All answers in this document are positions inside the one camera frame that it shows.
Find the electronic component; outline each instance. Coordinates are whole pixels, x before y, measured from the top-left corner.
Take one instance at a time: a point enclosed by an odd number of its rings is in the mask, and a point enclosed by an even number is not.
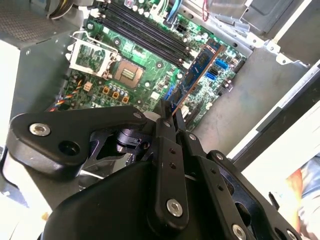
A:
[[[205,74],[205,76],[206,76],[207,78],[213,80],[213,81],[217,79],[217,76],[211,74],[210,72],[207,72],[207,73]]]
[[[122,102],[124,104],[127,104],[129,102],[129,97],[128,96],[123,97]]]
[[[160,97],[160,94],[157,93],[157,92],[155,92],[155,91],[153,91],[152,94],[151,94],[151,96],[150,96],[150,98],[152,98],[152,99],[154,99],[154,100],[158,100],[159,97]]]
[[[104,87],[103,88],[103,91],[102,91],[104,94],[108,94],[110,92],[110,89],[108,87]]]
[[[214,64],[216,64],[222,69],[227,69],[229,67],[229,65],[226,62],[222,61],[221,59],[215,60]]]
[[[189,107],[186,105],[183,105],[181,107],[182,117],[185,118],[187,114],[190,112]]]
[[[124,5],[129,8],[132,9],[132,7],[135,5],[135,0],[124,0]]]
[[[86,83],[85,83],[85,85],[83,85],[83,90],[85,90],[86,92],[89,92],[90,91],[90,89],[91,89],[91,87],[92,87],[92,83],[91,82],[89,82],[89,81],[87,81]]]
[[[191,92],[193,86],[197,84],[199,79],[216,59],[217,55],[222,51],[222,49],[223,47],[221,44],[216,42],[214,39],[209,39],[207,41],[204,48],[193,61],[188,72],[181,80],[178,90],[169,98],[169,101],[172,104],[173,114],[176,112],[177,107],[179,107],[179,105]]]
[[[141,67],[127,60],[122,60],[114,78],[133,89],[137,86],[143,73],[144,70]]]
[[[87,40],[99,45],[75,37],[75,35],[78,34],[84,34]],[[102,77],[109,69],[110,64],[116,61],[118,50],[91,38],[87,31],[76,31],[72,37],[76,39],[76,41],[68,47],[68,49],[71,49],[71,53],[65,55],[70,61],[69,67],[71,69]]]
[[[114,98],[114,99],[117,99],[118,97],[119,97],[119,93],[118,92],[114,92],[113,94],[112,94],[112,97]]]

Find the hole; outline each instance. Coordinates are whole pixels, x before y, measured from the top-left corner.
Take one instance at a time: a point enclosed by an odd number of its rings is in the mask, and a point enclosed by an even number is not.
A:
[[[62,141],[58,147],[67,156],[75,156],[80,152],[80,147],[73,141]]]
[[[247,208],[240,202],[235,203],[236,209],[238,209],[238,212],[240,214],[240,217],[242,218],[243,223],[246,227],[248,227],[251,224],[251,215]]]
[[[282,231],[280,231],[278,228],[274,228],[274,230],[281,240],[287,240],[286,235],[284,235]]]
[[[175,204],[175,203],[172,203],[172,204],[171,204],[171,207],[172,207],[175,211],[178,211],[178,210],[179,210],[178,205]]]
[[[170,167],[172,168],[172,169],[176,169],[177,167],[176,167],[176,165],[173,163],[173,162],[170,162]]]
[[[217,185],[217,187],[218,187],[218,189],[220,190],[220,191],[223,191],[224,190],[224,188],[221,186],[221,185]]]
[[[172,148],[169,149],[169,152],[172,153],[172,154],[176,154],[176,151],[173,150]]]

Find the white surface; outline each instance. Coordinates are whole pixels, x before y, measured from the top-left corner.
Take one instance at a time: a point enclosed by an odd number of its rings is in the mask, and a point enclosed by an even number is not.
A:
[[[0,146],[7,139],[8,126],[11,115],[12,101],[14,98],[17,79],[20,50],[0,40],[0,73],[1,73],[1,117],[0,117]]]
[[[257,157],[242,174],[266,198],[320,152],[320,101]]]

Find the capacitor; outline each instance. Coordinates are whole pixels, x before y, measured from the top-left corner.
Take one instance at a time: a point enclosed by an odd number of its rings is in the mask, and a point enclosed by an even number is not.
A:
[[[195,38],[194,38],[196,41],[201,41],[201,39],[202,39],[202,36],[201,35],[197,35],[197,36],[195,36]]]
[[[144,14],[144,12],[145,12],[145,10],[144,10],[143,8],[139,8],[138,13],[139,13],[140,15]]]
[[[148,18],[148,17],[150,17],[150,12],[145,11],[143,15],[144,15],[146,18]]]
[[[208,34],[208,33],[205,32],[204,34],[202,34],[202,38],[203,38],[203,39],[207,39],[208,37],[209,37],[209,34]]]

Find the screw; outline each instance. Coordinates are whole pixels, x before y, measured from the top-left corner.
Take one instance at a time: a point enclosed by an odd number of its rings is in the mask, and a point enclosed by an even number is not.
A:
[[[168,209],[169,213],[171,213],[175,217],[181,217],[183,210],[180,203],[175,199],[169,199],[166,202],[166,208]]]
[[[29,131],[37,136],[45,137],[48,136],[51,132],[50,127],[43,123],[34,123],[29,127]]]
[[[168,123],[167,121],[163,121],[164,125],[166,125],[168,128],[171,127],[170,123]]]
[[[192,139],[192,140],[197,140],[197,138],[196,138],[196,136],[195,135],[193,135],[193,134],[189,134],[189,137]]]
[[[133,115],[134,115],[136,118],[138,118],[138,119],[141,119],[141,118],[142,118],[142,116],[141,116],[139,113],[137,113],[137,112],[134,112]]]
[[[223,160],[223,159],[224,159],[224,157],[223,157],[223,156],[221,156],[221,154],[220,154],[220,153],[217,153],[215,156],[216,156],[219,160]]]
[[[246,240],[247,239],[245,231],[239,225],[237,225],[237,224],[232,225],[232,230],[233,230],[234,235],[236,235],[236,237],[239,240]]]
[[[286,232],[292,240],[297,240],[296,236],[290,230],[287,230]]]

